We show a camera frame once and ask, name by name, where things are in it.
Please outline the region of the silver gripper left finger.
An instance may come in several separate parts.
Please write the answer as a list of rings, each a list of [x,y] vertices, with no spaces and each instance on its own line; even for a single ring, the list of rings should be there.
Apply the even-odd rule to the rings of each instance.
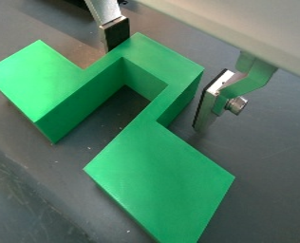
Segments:
[[[119,5],[126,0],[85,0],[91,16],[102,30],[102,42],[110,52],[130,38],[130,20],[122,15]]]

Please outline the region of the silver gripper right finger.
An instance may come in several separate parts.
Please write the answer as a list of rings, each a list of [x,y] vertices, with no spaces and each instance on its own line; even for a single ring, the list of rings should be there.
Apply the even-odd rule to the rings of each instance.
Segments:
[[[225,68],[206,85],[193,120],[193,128],[205,132],[225,111],[238,115],[248,104],[244,94],[262,88],[278,67],[242,51],[237,71]]]

